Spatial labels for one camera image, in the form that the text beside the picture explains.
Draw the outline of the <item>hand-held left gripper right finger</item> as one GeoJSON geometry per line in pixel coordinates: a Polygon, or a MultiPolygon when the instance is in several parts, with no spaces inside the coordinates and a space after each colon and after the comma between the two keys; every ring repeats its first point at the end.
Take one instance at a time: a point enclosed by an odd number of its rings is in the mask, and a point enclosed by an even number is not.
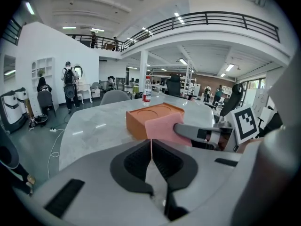
{"type": "Polygon", "coordinates": [[[154,139],[152,159],[164,183],[164,210],[154,226],[232,226],[238,194],[227,191],[240,155],[154,139]]]}

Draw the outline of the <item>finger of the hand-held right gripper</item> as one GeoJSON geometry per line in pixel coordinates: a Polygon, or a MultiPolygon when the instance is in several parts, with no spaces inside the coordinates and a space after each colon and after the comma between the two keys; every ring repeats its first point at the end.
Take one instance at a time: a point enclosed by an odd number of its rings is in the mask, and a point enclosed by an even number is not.
{"type": "Polygon", "coordinates": [[[174,132],[176,134],[196,142],[207,141],[206,137],[208,131],[212,131],[212,128],[198,127],[182,123],[177,123],[174,125],[174,132]]]}

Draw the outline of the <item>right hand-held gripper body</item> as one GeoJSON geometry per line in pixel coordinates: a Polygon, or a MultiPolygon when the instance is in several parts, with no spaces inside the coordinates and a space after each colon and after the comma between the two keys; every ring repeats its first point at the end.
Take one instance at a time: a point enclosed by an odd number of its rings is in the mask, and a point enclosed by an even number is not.
{"type": "Polygon", "coordinates": [[[259,133],[258,122],[251,106],[244,106],[221,116],[211,130],[211,144],[221,150],[237,150],[259,133]]]}

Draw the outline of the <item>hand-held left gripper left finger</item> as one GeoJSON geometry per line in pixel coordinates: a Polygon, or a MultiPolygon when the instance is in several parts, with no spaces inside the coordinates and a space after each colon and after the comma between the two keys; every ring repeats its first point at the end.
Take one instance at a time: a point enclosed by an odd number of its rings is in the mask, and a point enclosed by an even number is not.
{"type": "Polygon", "coordinates": [[[162,226],[168,219],[146,183],[150,140],[85,155],[33,195],[42,208],[75,226],[162,226]]]}

